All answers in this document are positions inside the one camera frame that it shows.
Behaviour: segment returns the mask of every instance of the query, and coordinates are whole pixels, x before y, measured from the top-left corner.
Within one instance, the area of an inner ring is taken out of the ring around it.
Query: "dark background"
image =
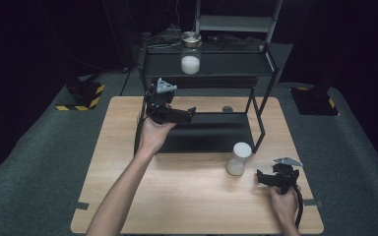
[[[194,2],[179,1],[183,30]],[[272,4],[203,1],[203,11],[270,16]],[[0,0],[0,163],[71,76],[132,68],[133,32],[165,29],[174,11],[161,0]],[[281,82],[330,75],[378,151],[378,1],[284,0],[273,42],[294,43]]]

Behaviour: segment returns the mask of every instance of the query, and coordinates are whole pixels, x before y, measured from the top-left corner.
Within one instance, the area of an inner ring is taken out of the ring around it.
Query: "wooden tabletop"
[[[176,109],[197,106],[198,112],[221,111],[224,106],[244,111],[247,99],[176,96],[171,105]],[[142,101],[135,96],[111,99],[79,199],[89,207],[76,209],[71,224],[73,232],[86,232],[107,191],[131,161]],[[256,142],[260,130],[253,107],[248,117]],[[247,161],[241,176],[232,176],[225,169],[230,153],[157,154],[140,184],[122,233],[280,233],[267,188],[258,184],[256,170],[271,174],[275,158],[289,156],[299,160],[299,157],[275,98],[269,98],[262,118],[266,137],[257,153]],[[303,168],[295,168],[300,171],[297,182],[303,199],[312,200]],[[323,230],[318,208],[305,206],[299,231],[318,234]]]

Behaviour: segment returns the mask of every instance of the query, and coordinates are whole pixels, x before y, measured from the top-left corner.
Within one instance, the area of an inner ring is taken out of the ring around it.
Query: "gray carpet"
[[[275,51],[281,60],[286,49]],[[54,104],[0,166],[0,235],[73,235],[70,223],[95,149],[109,100],[143,95],[138,73],[107,72],[95,110],[56,111]],[[257,93],[263,94],[260,85]],[[322,235],[378,235],[378,154],[347,102],[329,91],[341,115],[301,116],[280,84],[271,96],[282,106],[325,225]],[[179,91],[178,95],[247,95],[228,89]]]

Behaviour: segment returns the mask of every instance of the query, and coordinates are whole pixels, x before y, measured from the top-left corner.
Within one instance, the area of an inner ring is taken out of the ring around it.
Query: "white plastic cup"
[[[235,144],[232,149],[231,159],[226,163],[226,170],[231,175],[242,175],[245,170],[245,162],[251,155],[251,147],[246,143]]]

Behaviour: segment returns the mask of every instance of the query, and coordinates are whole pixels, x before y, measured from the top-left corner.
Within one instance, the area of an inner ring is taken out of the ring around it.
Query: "human wrist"
[[[292,218],[287,216],[278,216],[278,222],[284,236],[300,235]]]
[[[289,217],[285,214],[277,214],[276,217],[278,219],[278,223],[281,226],[282,225],[295,225],[293,218],[291,218],[291,217]]]
[[[156,150],[150,146],[140,146],[137,150],[135,158],[145,158],[151,160],[152,157],[156,154]]]

